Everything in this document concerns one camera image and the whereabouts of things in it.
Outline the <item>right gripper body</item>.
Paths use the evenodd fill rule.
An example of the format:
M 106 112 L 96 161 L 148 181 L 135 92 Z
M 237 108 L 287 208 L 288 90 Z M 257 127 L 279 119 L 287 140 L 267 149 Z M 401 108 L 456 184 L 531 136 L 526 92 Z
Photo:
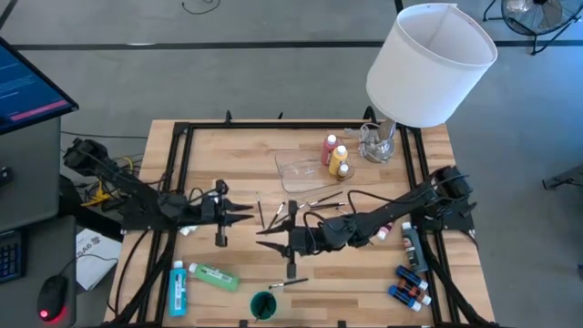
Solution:
M 285 220 L 285 231 L 288 233 L 288 244 L 285 246 L 285 257 L 288 259 L 286 276 L 293 280 L 297 276 L 297 255 L 307 256 L 317 253 L 316 229 L 296 225 L 296 216 L 299 211 L 298 203 L 290 200 L 288 204 L 288 218 Z

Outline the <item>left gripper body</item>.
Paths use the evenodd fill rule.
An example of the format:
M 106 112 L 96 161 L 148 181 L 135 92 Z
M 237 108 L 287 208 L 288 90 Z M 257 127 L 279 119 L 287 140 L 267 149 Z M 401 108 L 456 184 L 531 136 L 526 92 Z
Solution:
M 209 190 L 204 196 L 201 196 L 201 203 L 198 206 L 199 214 L 194 220 L 194 225 L 210 225 L 217 226 L 215 234 L 215 245 L 221 248 L 228 246 L 228 237 L 226 234 L 227 212 L 225 210 L 225 196 L 229 190 L 226 182 L 218 179 L 215 182 L 215 188 Z

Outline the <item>clear plastic bin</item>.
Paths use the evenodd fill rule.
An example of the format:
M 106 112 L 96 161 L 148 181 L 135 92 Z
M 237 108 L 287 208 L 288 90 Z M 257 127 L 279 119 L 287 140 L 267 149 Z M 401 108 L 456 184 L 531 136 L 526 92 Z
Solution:
M 318 147 L 280 150 L 275 153 L 274 160 L 282 188 L 290 196 L 308 197 L 341 190 L 354 175 L 351 157 L 344 162 L 348 169 L 343 178 L 331 174 L 321 162 Z

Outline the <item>large yellow paint bottle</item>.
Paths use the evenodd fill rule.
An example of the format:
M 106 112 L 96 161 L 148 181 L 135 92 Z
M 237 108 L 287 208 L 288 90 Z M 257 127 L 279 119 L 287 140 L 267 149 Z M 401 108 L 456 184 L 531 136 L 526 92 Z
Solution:
M 342 164 L 345 163 L 348 157 L 348 150 L 344 145 L 339 145 L 332 151 L 329 162 L 329 172 L 336 176 Z

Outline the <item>red paint bottle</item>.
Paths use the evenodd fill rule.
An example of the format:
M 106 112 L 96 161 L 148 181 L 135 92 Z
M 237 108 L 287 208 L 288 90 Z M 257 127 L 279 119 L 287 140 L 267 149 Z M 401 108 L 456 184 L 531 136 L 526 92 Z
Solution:
M 321 162 L 324 166 L 328 166 L 331 160 L 333 151 L 338 146 L 338 139 L 335 135 L 328 135 L 322 143 Z

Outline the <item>teal paint bottle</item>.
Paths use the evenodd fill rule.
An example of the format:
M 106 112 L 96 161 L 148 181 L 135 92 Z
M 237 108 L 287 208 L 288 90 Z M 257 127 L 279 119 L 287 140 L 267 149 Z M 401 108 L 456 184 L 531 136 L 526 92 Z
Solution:
M 183 261 L 175 261 L 169 272 L 169 316 L 182 317 L 186 315 L 188 271 Z

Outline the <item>small brown paint bottle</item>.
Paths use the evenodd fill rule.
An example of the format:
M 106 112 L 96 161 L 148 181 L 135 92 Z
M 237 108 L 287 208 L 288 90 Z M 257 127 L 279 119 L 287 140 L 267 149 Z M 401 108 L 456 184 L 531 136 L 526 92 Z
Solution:
M 404 292 L 405 294 L 407 294 L 411 298 L 415 299 L 416 301 L 422 303 L 423 305 L 430 305 L 431 304 L 432 298 L 430 296 L 428 296 L 427 294 L 425 294 L 424 291 L 422 291 L 418 287 L 409 283 L 407 280 L 401 279 L 398 282 L 397 287 L 402 292 Z

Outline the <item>green plastic cup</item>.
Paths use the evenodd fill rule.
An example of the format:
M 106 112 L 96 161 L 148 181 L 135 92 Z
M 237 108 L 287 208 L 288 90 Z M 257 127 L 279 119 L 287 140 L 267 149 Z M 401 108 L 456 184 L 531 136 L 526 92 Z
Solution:
M 268 321 L 277 312 L 277 300 L 272 292 L 256 293 L 250 302 L 251 314 L 256 321 Z

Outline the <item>black computer mouse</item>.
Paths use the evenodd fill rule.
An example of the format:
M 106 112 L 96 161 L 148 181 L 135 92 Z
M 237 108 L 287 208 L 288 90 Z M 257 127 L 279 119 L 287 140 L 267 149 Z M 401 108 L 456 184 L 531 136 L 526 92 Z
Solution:
M 54 321 L 62 312 L 66 302 L 67 278 L 56 274 L 47 278 L 37 297 L 36 312 L 43 322 Z

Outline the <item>grey desk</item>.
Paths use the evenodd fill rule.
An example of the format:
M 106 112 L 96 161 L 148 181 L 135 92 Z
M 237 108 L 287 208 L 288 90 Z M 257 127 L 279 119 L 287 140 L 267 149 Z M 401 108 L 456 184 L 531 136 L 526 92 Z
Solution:
M 24 275 L 0 282 L 0 328 L 68 328 L 76 320 L 76 222 L 59 216 L 61 120 L 48 121 L 0 136 L 0 166 L 14 179 L 0 187 L 0 234 L 23 235 Z M 37 298 L 43 283 L 63 273 L 65 305 L 56 319 L 39 317 Z

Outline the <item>black keyboard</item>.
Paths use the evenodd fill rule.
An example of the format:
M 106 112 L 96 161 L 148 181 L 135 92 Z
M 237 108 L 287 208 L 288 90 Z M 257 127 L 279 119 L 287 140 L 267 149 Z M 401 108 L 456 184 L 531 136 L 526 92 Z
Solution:
M 0 233 L 0 284 L 25 276 L 25 243 L 21 231 Z

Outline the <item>table lamp white shade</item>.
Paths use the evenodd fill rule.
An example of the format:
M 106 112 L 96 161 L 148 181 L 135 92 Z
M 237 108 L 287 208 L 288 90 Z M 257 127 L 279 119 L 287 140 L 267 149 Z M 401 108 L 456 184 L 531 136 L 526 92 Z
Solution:
M 367 95 L 387 120 L 376 132 L 361 128 L 361 155 L 387 162 L 397 124 L 431 128 L 445 123 L 496 60 L 491 37 L 456 4 L 405 8 L 366 77 Z

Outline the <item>black equipment leg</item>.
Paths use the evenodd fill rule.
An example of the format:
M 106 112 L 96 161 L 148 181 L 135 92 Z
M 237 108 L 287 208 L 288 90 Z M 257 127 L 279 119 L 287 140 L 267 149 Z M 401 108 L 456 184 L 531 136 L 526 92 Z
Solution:
M 562 185 L 583 187 L 583 164 L 543 179 L 542 185 L 545 190 L 554 190 Z

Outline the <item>black floor fan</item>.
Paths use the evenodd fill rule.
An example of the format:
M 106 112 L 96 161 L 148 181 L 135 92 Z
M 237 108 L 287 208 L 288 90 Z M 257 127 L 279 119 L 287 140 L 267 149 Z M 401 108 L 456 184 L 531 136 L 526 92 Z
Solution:
M 503 21 L 514 33 L 532 38 L 530 55 L 549 46 L 573 24 L 583 19 L 583 0 L 492 0 L 482 21 Z

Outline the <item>black aluminium table frame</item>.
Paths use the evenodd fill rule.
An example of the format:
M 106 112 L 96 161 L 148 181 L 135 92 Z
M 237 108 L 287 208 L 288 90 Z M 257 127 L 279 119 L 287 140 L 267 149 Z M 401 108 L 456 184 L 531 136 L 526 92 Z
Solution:
M 290 200 L 298 203 L 296 225 L 315 227 L 319 218 L 343 215 L 336 209 L 311 210 L 309 203 L 342 191 L 320 204 L 347 202 L 337 209 L 369 212 L 396 200 L 424 182 L 431 173 L 455 166 L 445 126 L 400 127 L 396 152 L 385 164 L 373 164 L 358 152 L 357 120 L 156 120 L 152 123 L 140 179 L 153 182 L 164 173 L 163 191 L 182 191 L 191 197 L 211 190 L 222 179 L 227 198 L 252 205 L 243 220 L 226 228 L 228 246 L 215 245 L 217 226 L 203 225 L 188 236 L 177 231 L 127 231 L 117 271 L 112 309 L 102 328 L 501 328 L 494 320 L 477 248 L 449 227 L 440 228 L 422 217 L 420 210 L 394 221 L 384 241 L 376 235 L 360 248 L 295 257 L 297 276 L 309 281 L 268 290 L 289 279 L 288 259 L 257 244 L 288 243 L 288 233 L 259 234 L 261 227 L 256 192 L 268 229 L 285 201 L 279 225 L 288 218 Z M 352 158 L 354 175 L 341 190 L 315 196 L 290 196 L 283 190 L 274 155 L 288 149 L 321 150 L 328 135 L 335 135 Z M 428 282 L 432 298 L 419 312 L 388 294 L 403 279 L 399 265 L 411 270 L 402 241 L 402 223 L 409 221 L 419 235 L 426 272 L 414 272 Z M 188 271 L 185 316 L 169 316 L 169 272 L 175 261 Z M 206 264 L 240 278 L 236 292 L 228 292 L 189 272 L 192 263 Z M 270 291 L 277 312 L 268 321 L 256 321 L 251 298 Z

